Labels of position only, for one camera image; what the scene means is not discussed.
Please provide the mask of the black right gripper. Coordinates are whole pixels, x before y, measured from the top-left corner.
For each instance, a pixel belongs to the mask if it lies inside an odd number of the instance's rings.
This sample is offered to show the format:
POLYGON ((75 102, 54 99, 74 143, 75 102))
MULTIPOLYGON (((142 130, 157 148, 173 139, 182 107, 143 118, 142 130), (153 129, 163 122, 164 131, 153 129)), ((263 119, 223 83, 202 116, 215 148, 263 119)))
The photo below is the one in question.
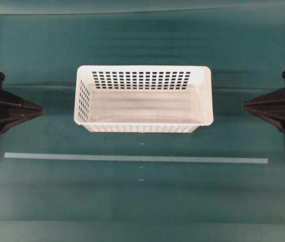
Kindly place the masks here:
POLYGON ((285 88, 261 95, 258 101, 246 101, 242 104, 242 109, 285 133, 285 88))

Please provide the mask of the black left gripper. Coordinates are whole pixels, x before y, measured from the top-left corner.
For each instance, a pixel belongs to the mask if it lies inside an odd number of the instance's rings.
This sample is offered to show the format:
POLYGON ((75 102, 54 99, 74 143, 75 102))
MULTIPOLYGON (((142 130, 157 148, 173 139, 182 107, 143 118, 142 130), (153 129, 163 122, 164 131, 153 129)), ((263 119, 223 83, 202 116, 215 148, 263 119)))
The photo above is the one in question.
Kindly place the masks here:
POLYGON ((43 114, 42 106, 0 89, 0 134, 43 114), (25 112, 24 109, 32 109, 32 111, 25 112))

